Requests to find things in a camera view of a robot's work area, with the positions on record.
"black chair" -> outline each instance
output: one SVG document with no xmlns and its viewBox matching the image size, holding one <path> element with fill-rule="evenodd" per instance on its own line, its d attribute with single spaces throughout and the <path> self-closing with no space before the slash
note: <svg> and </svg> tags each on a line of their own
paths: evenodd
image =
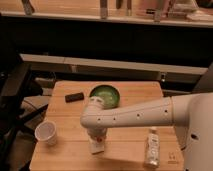
<svg viewBox="0 0 213 171">
<path fill-rule="evenodd" d="M 26 96 L 41 95 L 30 65 L 23 62 L 9 41 L 0 20 L 0 170 L 9 170 L 6 159 L 18 131 L 34 136 L 25 123 L 47 109 L 47 105 L 21 117 Z"/>
</svg>

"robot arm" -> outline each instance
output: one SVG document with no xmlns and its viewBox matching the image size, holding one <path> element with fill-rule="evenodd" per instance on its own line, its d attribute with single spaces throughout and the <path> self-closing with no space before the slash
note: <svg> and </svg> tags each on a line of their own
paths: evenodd
<svg viewBox="0 0 213 171">
<path fill-rule="evenodd" d="M 184 171 L 213 168 L 213 93 L 175 96 L 124 108 L 103 110 L 104 101 L 92 97 L 81 117 L 90 137 L 103 137 L 107 128 L 187 126 Z"/>
<path fill-rule="evenodd" d="M 104 102 L 92 97 L 81 117 L 85 128 L 188 125 L 188 107 L 197 95 L 167 97 L 128 107 L 102 110 Z"/>
</svg>

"black stand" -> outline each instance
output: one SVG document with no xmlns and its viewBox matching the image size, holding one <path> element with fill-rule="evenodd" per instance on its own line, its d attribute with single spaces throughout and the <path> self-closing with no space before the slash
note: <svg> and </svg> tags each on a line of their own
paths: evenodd
<svg viewBox="0 0 213 171">
<path fill-rule="evenodd" d="M 195 85 L 192 93 L 207 93 L 213 91 L 213 62 L 209 66 L 205 74 L 200 78 L 200 80 Z"/>
<path fill-rule="evenodd" d="M 33 119 L 34 117 L 36 117 L 37 115 L 41 114 L 43 111 L 47 109 L 47 107 L 48 105 L 45 105 L 24 117 L 18 116 L 14 120 L 14 125 L 10 129 L 8 136 L 6 138 L 4 136 L 0 138 L 0 170 L 6 170 L 6 168 L 8 168 L 9 170 L 9 165 L 6 164 L 6 159 L 18 131 L 28 133 L 34 136 L 34 130 L 28 128 L 24 124 Z"/>
</svg>

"white cup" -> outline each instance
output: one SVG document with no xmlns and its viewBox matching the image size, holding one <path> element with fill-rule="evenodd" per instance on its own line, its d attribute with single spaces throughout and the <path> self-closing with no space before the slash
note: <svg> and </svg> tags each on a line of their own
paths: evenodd
<svg viewBox="0 0 213 171">
<path fill-rule="evenodd" d="M 51 121 L 40 123 L 35 129 L 35 137 L 38 141 L 45 142 L 47 145 L 55 145 L 57 142 L 55 123 Z"/>
</svg>

